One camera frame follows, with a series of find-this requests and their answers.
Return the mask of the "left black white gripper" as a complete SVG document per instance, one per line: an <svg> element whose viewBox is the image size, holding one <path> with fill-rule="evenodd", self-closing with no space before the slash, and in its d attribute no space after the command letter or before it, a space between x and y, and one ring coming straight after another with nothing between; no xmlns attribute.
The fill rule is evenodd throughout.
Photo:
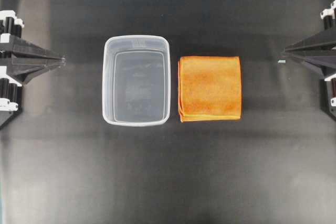
<svg viewBox="0 0 336 224"><path fill-rule="evenodd" d="M22 111L23 85L33 78L63 67L65 57L21 39L24 23L13 10L1 11L1 128ZM48 60L12 60L15 56Z"/></svg>

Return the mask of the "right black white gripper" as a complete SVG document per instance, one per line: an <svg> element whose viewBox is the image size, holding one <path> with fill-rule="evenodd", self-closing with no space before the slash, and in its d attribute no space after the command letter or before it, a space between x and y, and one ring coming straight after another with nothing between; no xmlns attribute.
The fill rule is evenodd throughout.
<svg viewBox="0 0 336 224"><path fill-rule="evenodd" d="M328 97L328 111L335 120L335 0L320 13L324 31L287 46L282 52L284 58L299 62L325 80Z"/></svg>

